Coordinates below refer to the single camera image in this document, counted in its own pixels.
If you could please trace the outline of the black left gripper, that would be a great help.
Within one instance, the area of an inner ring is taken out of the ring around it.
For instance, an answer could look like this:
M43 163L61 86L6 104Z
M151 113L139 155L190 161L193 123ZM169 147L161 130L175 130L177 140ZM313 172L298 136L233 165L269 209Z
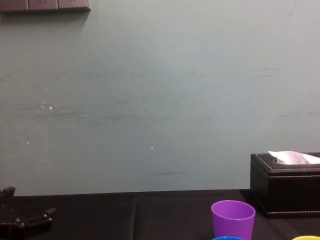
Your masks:
M0 191L0 239L24 240L27 230L47 230L52 226L52 215L55 207L47 209L44 213L33 217L15 217L12 207L16 188L13 186Z

